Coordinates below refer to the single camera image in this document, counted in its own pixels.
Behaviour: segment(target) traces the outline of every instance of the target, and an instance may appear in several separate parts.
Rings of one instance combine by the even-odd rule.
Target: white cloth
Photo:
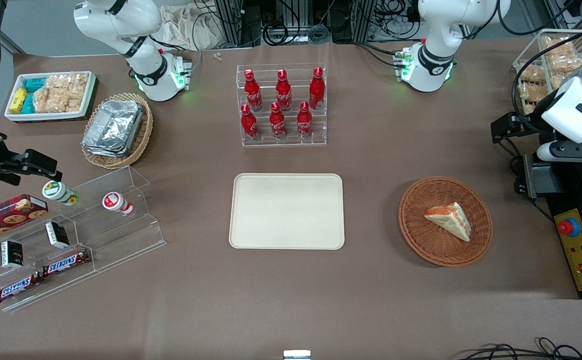
[[[206,6],[195,3],[185,5],[162,5],[163,43],[186,46],[191,50],[210,50],[225,43],[220,27],[221,20],[216,16],[214,2],[206,2],[214,12],[209,13]]]

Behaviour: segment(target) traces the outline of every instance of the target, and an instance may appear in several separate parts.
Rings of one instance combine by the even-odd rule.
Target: yellow snack box
[[[22,105],[24,105],[27,95],[28,93],[23,87],[17,89],[13,95],[13,100],[9,104],[9,111],[13,114],[19,114],[22,111]]]

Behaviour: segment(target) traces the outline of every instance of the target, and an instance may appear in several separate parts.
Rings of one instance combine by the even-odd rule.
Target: yellow control panel
[[[577,209],[554,218],[577,289],[582,291],[582,218]]]

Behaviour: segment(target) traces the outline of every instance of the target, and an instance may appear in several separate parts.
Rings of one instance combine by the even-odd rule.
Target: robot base
[[[400,67],[395,70],[395,73],[398,81],[408,83],[413,89],[421,92],[433,92],[441,88],[442,84],[451,77],[453,64],[450,64],[446,70],[440,67],[441,72],[438,75],[431,75],[418,59],[421,47],[422,43],[416,43],[393,55],[393,63]]]
[[[190,79],[190,76],[185,75],[188,70],[185,70],[184,61],[181,57],[176,57],[167,52],[162,55],[167,60],[167,71],[155,85],[143,84],[135,76],[140,90],[153,101],[166,101],[173,98],[178,92],[188,88],[188,80]]]

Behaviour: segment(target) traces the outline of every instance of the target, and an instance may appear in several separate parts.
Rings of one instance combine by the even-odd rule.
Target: small bottle
[[[133,212],[133,204],[127,201],[122,194],[115,191],[104,195],[102,198],[102,207],[112,212],[117,212],[121,216],[128,216]]]
[[[300,112],[297,114],[297,133],[303,141],[310,139],[313,135],[313,130],[311,129],[312,122],[313,116],[309,112],[309,103],[302,101],[300,103]]]
[[[42,195],[49,200],[63,203],[69,207],[76,205],[80,200],[80,193],[70,189],[63,182],[54,182],[52,180],[44,184]]]
[[[249,105],[243,104],[240,111],[242,112],[242,129],[244,129],[247,141],[258,141],[259,130],[257,130],[257,120],[252,112],[250,112]]]
[[[245,70],[244,78],[247,80],[246,84],[244,85],[244,92],[246,93],[250,108],[254,112],[262,110],[262,91],[259,88],[259,84],[255,80],[253,70]]]
[[[284,69],[277,71],[275,93],[277,93],[277,102],[280,104],[280,110],[283,112],[291,110],[291,84],[286,79],[286,70]]]
[[[271,121],[273,137],[278,141],[285,139],[286,126],[284,126],[284,114],[281,112],[280,104],[277,101],[273,101],[271,104],[271,116],[268,119]]]
[[[311,109],[322,109],[324,106],[324,94],[326,84],[324,84],[324,69],[316,66],[313,69],[313,79],[309,84],[309,106]]]

